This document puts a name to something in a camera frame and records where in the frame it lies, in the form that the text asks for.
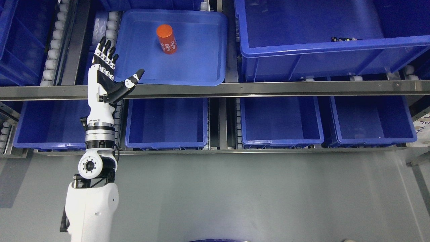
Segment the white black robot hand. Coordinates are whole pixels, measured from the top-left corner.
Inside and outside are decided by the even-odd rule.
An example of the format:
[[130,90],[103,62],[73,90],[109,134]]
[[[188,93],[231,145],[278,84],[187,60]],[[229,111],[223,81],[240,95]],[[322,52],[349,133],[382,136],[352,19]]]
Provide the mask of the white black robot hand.
[[127,97],[145,73],[139,69],[124,81],[114,81],[114,71],[119,55],[106,37],[102,37],[92,57],[88,70],[87,101],[90,114],[87,126],[113,126],[117,103]]

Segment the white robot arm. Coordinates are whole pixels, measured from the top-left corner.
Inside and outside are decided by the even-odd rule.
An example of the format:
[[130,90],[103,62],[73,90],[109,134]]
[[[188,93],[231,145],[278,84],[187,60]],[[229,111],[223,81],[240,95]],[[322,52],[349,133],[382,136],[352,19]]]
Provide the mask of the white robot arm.
[[86,150],[69,184],[60,231],[72,242],[109,242],[119,203],[115,184],[115,128],[91,120],[85,125]]

